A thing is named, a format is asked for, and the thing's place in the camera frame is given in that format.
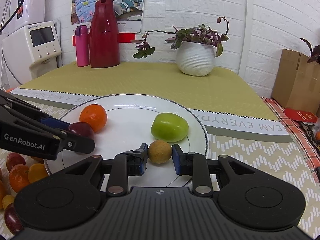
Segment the patterned tablecloth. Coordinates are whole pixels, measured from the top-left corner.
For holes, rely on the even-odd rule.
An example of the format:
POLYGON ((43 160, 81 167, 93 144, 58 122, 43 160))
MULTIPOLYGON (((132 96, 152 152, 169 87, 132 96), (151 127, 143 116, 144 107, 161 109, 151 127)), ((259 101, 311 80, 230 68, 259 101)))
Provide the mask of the patterned tablecloth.
POLYGON ((143 143, 151 144, 155 140, 151 126, 156 116, 178 115, 189 126, 186 137, 178 142, 182 151, 200 153, 210 160, 229 155, 294 185, 306 202, 298 226, 312 238, 319 236, 319 184, 297 140, 279 121, 188 109, 154 95, 98 97, 24 88, 12 93, 70 124, 79 121, 85 107, 101 105, 107 113, 107 123, 93 138, 93 154, 104 159, 143 143))

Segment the white ribbed plant pot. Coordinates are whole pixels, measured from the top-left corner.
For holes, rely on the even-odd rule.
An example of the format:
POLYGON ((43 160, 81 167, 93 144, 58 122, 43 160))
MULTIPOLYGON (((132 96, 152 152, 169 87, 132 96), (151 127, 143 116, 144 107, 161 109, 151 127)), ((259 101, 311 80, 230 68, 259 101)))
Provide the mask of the white ribbed plant pot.
POLYGON ((182 42, 176 54, 179 70, 191 76, 206 76, 214 68, 215 48, 212 45, 182 42))

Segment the red envelope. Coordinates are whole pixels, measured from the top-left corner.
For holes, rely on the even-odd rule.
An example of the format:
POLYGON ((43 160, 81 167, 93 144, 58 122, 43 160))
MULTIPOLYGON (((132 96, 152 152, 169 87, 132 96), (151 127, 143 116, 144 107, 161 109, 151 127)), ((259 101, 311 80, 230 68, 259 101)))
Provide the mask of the red envelope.
POLYGON ((293 121, 316 123, 316 121, 318 120, 318 117, 316 115, 307 111, 286 108, 284 110, 284 113, 289 119, 293 121))

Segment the red apple back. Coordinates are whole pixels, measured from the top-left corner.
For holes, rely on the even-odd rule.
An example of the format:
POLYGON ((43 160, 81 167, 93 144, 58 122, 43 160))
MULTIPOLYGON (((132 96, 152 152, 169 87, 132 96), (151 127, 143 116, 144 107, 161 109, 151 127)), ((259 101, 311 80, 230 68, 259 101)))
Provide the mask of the red apple back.
POLYGON ((15 152, 11 152, 7 155, 6 167, 9 172, 14 166, 19 164, 22 164, 22 165, 26 164, 23 156, 15 152))

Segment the red yellow plum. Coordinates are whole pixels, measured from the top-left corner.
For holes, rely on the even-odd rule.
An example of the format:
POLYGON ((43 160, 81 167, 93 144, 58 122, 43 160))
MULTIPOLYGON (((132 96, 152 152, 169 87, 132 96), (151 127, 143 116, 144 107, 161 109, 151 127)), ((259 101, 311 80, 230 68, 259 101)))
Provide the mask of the red yellow plum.
POLYGON ((2 198, 2 206, 5 210, 10 204, 14 202, 15 197, 12 195, 6 195, 2 198))

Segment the green apple oblong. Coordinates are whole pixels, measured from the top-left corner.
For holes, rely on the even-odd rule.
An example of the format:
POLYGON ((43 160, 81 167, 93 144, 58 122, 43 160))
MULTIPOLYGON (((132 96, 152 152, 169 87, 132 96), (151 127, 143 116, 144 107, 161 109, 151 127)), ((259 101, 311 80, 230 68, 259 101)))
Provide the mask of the green apple oblong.
POLYGON ((160 113, 151 126, 151 134, 157 140, 178 142, 183 140, 189 132, 188 123, 179 115, 160 113))

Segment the dark red plum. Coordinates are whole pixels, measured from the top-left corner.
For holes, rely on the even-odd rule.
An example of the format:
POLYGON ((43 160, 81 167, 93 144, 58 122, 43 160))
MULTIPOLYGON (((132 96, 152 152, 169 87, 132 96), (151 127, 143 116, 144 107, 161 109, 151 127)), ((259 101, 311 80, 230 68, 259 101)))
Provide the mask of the dark red plum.
POLYGON ((86 122, 75 122, 75 123, 70 124, 68 126, 68 131, 73 134, 76 134, 76 135, 79 135, 82 137, 87 137, 90 139, 93 139, 93 137, 94 137, 93 129, 86 122))
POLYGON ((13 203, 9 204, 5 209, 4 221, 7 228, 13 235, 19 234, 24 229, 13 203))

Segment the mandarin orange front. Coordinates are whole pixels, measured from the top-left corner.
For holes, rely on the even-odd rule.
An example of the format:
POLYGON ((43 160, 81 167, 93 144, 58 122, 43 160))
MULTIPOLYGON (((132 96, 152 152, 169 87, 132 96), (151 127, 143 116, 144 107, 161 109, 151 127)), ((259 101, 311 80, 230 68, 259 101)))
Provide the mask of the mandarin orange front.
POLYGON ((107 123, 107 113, 101 105, 86 106, 80 113, 80 122, 85 122, 93 129, 94 133, 102 130, 107 123))

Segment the yellow orange kumquat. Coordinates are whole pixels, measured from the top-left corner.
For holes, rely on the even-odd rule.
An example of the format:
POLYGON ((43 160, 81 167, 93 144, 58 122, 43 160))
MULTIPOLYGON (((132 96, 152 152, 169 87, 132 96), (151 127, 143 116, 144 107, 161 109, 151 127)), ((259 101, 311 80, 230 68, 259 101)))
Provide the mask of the yellow orange kumquat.
POLYGON ((28 180, 31 184, 47 176, 48 173, 44 164, 36 163, 29 167, 28 180))

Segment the mandarin orange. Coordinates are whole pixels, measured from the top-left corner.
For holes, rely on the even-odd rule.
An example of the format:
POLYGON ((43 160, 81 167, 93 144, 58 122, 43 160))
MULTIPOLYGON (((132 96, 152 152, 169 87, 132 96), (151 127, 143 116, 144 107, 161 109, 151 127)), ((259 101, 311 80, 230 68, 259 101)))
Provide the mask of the mandarin orange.
POLYGON ((102 130, 107 123, 107 113, 101 105, 86 106, 80 113, 80 122, 85 122, 93 129, 94 133, 102 130))
POLYGON ((29 167, 27 165, 15 165, 9 173, 9 183, 14 192, 19 193, 21 189, 30 185, 28 179, 29 167))

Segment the white ceramic plate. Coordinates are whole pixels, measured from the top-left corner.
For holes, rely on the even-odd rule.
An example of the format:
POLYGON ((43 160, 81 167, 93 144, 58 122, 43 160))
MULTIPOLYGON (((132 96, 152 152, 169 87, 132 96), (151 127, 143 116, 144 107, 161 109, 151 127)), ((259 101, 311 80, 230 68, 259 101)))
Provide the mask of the white ceramic plate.
MULTIPOLYGON (((89 155, 101 155, 103 159, 113 159, 118 153, 135 150, 142 143, 148 146, 156 139, 151 134, 151 126, 160 113, 174 113, 187 121, 189 132, 186 138, 177 142, 183 152, 207 155, 209 152, 208 133, 189 109, 173 101, 151 95, 118 94, 89 100, 69 110, 60 120, 74 123, 81 111, 89 105, 101 105, 107 113, 106 126, 95 135, 95 149, 89 155)), ((63 150, 54 161, 45 160, 49 174, 87 158, 89 155, 63 150)), ((129 187, 179 187, 188 184, 190 176, 176 174, 172 158, 164 164, 153 164, 149 160, 144 175, 129 177, 129 187)))

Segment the purple plant by box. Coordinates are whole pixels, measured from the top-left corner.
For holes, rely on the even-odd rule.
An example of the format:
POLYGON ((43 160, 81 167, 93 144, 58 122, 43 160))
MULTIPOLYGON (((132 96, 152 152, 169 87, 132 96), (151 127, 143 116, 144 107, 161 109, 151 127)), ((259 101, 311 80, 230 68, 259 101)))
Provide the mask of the purple plant by box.
POLYGON ((312 63, 312 62, 320 63, 320 45, 317 45, 312 48, 311 43, 308 40, 304 38, 300 38, 300 40, 304 41, 307 44, 308 48, 310 49, 310 57, 307 63, 312 63))

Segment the brown longan back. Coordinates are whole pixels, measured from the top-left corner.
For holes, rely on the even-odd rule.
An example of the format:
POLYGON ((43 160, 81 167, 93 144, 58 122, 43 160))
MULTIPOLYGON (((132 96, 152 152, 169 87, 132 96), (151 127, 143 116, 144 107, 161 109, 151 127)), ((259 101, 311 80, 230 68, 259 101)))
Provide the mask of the brown longan back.
POLYGON ((156 140, 148 148, 148 158, 156 164, 166 163, 172 156, 171 145, 163 140, 156 140))

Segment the pink thermos bottle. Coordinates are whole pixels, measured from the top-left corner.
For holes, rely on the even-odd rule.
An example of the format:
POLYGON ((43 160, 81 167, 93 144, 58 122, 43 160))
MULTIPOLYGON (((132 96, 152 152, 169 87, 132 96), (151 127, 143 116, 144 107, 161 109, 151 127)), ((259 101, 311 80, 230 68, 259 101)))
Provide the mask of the pink thermos bottle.
POLYGON ((88 28, 86 25, 79 25, 75 30, 75 50, 78 67, 89 65, 88 28))

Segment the large orange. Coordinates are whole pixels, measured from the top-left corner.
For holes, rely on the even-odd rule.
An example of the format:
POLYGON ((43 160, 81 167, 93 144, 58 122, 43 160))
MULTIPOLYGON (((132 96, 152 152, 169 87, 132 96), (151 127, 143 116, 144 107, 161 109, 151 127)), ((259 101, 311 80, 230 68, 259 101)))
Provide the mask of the large orange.
POLYGON ((0 181, 0 210, 3 209, 3 198, 7 195, 7 189, 4 186, 4 184, 2 183, 2 181, 0 181))

